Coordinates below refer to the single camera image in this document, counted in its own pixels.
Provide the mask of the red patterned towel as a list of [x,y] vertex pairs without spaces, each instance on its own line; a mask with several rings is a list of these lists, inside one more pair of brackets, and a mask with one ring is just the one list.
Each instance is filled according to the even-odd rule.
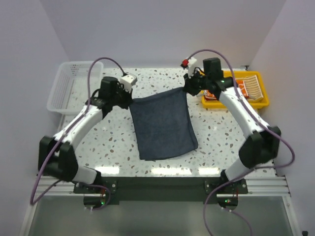
[[203,91],[203,96],[204,96],[204,99],[205,100],[208,100],[208,101],[213,101],[213,100],[216,100],[217,98],[212,94],[210,93],[208,90],[204,90]]

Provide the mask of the yellow striped Doraemon towel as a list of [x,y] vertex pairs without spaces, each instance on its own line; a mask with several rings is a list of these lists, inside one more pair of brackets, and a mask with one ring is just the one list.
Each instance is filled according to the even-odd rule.
[[243,79],[249,99],[260,101],[263,98],[262,90],[256,75],[247,76]]

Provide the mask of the orange white patterned cloth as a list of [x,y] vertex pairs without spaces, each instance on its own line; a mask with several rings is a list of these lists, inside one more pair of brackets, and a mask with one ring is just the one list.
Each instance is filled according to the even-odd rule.
[[247,88],[246,88],[245,81],[242,80],[242,79],[237,79],[237,80],[236,80],[236,83],[237,83],[238,87],[240,88],[240,90],[241,90],[241,92],[242,92],[242,95],[243,95],[245,98],[248,98],[248,97],[249,97],[249,94],[248,94],[248,91],[247,91]]

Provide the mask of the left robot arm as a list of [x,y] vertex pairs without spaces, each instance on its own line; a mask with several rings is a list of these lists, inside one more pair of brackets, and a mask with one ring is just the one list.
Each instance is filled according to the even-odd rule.
[[39,174],[67,182],[81,182],[91,193],[99,192],[102,187],[101,173],[80,166],[75,150],[88,132],[101,122],[113,107],[128,109],[132,103],[132,87],[136,82],[136,76],[131,74],[126,74],[119,80],[104,77],[100,88],[93,92],[71,123],[53,137],[45,136],[40,140]]

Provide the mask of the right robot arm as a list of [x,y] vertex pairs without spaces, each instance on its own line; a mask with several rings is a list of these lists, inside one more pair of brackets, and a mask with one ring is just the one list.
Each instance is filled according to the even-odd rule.
[[278,155],[281,131],[265,122],[243,96],[233,77],[225,77],[219,58],[203,60],[204,70],[199,72],[196,59],[191,57],[182,61],[184,90],[192,96],[207,90],[215,96],[233,115],[240,126],[245,141],[238,151],[239,158],[220,174],[219,187],[225,193],[237,187],[242,175],[253,168],[265,164]]

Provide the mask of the dark grey towel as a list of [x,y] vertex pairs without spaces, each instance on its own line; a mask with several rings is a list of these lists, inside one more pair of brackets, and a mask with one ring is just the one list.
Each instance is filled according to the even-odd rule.
[[136,98],[129,109],[141,160],[174,158],[198,148],[182,87]]

